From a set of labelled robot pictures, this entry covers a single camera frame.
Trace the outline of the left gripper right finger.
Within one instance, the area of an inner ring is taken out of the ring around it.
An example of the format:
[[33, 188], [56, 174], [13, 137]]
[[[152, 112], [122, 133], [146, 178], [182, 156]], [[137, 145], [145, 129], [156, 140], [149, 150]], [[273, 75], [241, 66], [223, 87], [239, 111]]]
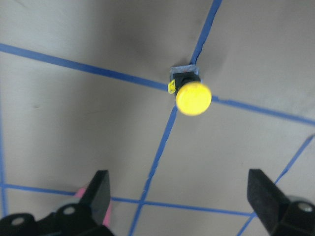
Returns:
[[249, 170], [247, 199], [263, 221], [279, 221], [290, 204], [290, 199], [261, 169]]

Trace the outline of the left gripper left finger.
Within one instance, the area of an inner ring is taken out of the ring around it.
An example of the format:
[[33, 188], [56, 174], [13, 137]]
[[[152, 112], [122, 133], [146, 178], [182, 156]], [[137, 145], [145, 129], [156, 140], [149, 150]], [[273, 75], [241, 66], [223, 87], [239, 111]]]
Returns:
[[[98, 170], [95, 173], [83, 196], [80, 198], [79, 204], [89, 207], [92, 213], [91, 205], [96, 202], [97, 197], [105, 201], [105, 204], [110, 202], [110, 180], [108, 170]], [[103, 216], [97, 219], [92, 213], [92, 218], [97, 224], [102, 224]]]

